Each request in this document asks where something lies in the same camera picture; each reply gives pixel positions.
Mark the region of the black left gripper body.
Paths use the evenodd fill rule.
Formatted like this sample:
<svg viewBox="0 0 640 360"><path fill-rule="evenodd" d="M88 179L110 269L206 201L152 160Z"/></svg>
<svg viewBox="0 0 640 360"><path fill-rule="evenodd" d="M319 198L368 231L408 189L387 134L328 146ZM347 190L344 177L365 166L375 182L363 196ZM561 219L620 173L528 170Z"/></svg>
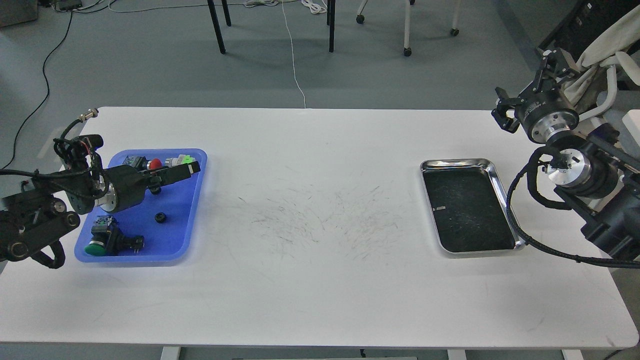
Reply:
<svg viewBox="0 0 640 360"><path fill-rule="evenodd" d="M104 171L109 184L105 187L105 195L94 203L108 214L116 214L143 202L147 189L162 187L162 179L158 174L137 171L129 165L119 165Z"/></svg>

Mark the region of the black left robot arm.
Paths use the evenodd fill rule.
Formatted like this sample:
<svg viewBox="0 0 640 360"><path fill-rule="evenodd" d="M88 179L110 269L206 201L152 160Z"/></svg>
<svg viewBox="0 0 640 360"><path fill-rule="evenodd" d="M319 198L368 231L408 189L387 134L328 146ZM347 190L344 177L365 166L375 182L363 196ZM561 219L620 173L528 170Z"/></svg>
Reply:
<svg viewBox="0 0 640 360"><path fill-rule="evenodd" d="M102 136L88 134L67 138L74 126L98 116L95 108L80 114L54 139L54 151L64 169L53 173L38 170L1 171L2 175L30 178L33 189L1 199L1 260L33 259L59 269L66 262L61 237L77 229L81 215L98 207L105 211L94 221L87 252L93 256L117 255L123 250L139 251L144 237L126 236L115 214L141 204L146 191L157 195L162 187L190 179L199 173L197 160L178 157L170 162L141 157L110 168L103 166L98 149Z"/></svg>

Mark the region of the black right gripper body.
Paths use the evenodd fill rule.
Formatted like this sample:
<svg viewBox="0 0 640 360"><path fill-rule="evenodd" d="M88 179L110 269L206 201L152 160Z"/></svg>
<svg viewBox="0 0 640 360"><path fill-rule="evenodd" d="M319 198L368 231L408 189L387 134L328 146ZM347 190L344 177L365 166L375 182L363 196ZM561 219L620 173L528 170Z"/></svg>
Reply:
<svg viewBox="0 0 640 360"><path fill-rule="evenodd" d="M560 89L541 92L526 89L519 98L523 102L515 107L514 113L534 143L545 144L556 133L573 130L579 123L579 114Z"/></svg>

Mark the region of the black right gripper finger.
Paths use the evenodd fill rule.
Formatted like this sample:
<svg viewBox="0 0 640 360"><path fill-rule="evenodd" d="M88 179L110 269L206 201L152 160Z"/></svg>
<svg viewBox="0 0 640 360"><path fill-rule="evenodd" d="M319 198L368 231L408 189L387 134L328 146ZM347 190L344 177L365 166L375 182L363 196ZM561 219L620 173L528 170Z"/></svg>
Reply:
<svg viewBox="0 0 640 360"><path fill-rule="evenodd" d="M507 112L510 110L515 111L516 107L521 105L522 98L520 96L509 96L505 89L501 87L496 87L494 91L497 95L497 102L495 108L491 110L491 115L501 130L515 133L520 123L515 117L508 116Z"/></svg>
<svg viewBox="0 0 640 360"><path fill-rule="evenodd" d="M535 71L535 93L555 91L566 94L565 84L579 78L581 71L569 52L554 48L542 53Z"/></svg>

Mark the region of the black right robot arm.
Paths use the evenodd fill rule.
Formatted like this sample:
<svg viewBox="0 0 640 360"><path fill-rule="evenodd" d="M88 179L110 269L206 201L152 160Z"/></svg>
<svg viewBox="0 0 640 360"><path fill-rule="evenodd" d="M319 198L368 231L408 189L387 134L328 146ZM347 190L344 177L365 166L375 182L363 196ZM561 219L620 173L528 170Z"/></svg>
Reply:
<svg viewBox="0 0 640 360"><path fill-rule="evenodd" d="M586 135L576 131L586 118L564 94L562 85L581 74L572 56L562 48L542 53L532 82L517 96L496 88L491 114L509 133L523 128L539 144L516 175L506 194L505 216L526 244L548 255L578 264L612 269L639 268L639 160L617 143L620 136L610 123ZM581 233L606 257L569 254L551 248L527 234L515 219L512 196L521 178L531 198L546 208L574 211L583 219Z"/></svg>

